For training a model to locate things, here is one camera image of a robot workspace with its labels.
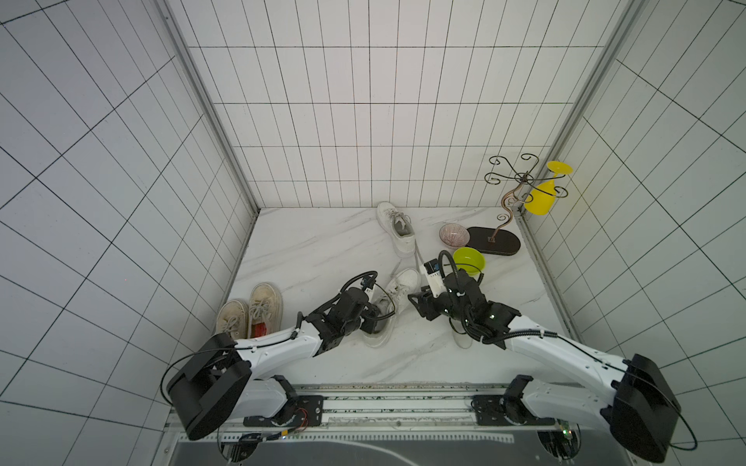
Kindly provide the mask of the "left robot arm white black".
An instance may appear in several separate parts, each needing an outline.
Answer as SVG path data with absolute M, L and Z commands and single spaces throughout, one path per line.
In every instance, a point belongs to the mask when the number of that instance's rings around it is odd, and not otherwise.
M 349 279 L 319 308 L 298 314 L 290 329 L 243 340 L 223 332 L 178 359 L 182 368 L 170 381 L 161 381 L 160 390 L 186 436 L 200 440 L 237 417 L 273 417 L 285 423 L 296 411 L 295 391 L 279 370 L 323 355 L 359 328 L 389 318 L 391 314 L 373 314 L 377 278 L 376 271 L 367 271 Z

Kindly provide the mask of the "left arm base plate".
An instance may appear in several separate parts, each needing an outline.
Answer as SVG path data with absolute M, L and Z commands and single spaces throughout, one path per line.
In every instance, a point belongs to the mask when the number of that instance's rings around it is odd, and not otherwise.
M 301 395 L 289 400 L 273 417 L 245 417 L 246 427 L 262 428 L 299 428 L 318 427 L 322 424 L 324 413 L 324 396 Z

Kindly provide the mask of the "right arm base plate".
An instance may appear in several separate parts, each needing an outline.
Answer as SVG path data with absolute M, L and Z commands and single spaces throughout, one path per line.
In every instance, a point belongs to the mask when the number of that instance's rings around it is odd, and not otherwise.
M 476 415 L 480 426 L 554 426 L 555 419 L 551 417 L 536 417 L 520 400 L 509 398 L 503 400 L 502 395 L 475 395 L 471 398 L 470 406 Z

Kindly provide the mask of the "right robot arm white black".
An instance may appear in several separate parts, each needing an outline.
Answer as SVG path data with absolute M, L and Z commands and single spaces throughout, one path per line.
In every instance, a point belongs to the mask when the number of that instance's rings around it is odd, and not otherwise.
M 573 381 L 565 386 L 518 375 L 499 398 L 501 417 L 512 425 L 540 419 L 577 423 L 609 432 L 625 450 L 651 463 L 666 460 L 681 406 L 654 361 L 592 349 L 487 299 L 479 281 L 446 250 L 422 263 L 420 271 L 427 285 L 408 296 L 420 316 L 446 316 L 471 340 L 529 357 Z

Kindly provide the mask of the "white sneaker with laces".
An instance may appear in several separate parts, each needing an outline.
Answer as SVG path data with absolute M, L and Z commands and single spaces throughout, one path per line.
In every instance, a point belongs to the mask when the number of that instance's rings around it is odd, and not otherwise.
M 414 268 L 420 270 L 422 258 L 410 217 L 390 202 L 379 203 L 376 216 L 380 227 L 390 236 L 396 254 L 401 259 L 411 259 Z

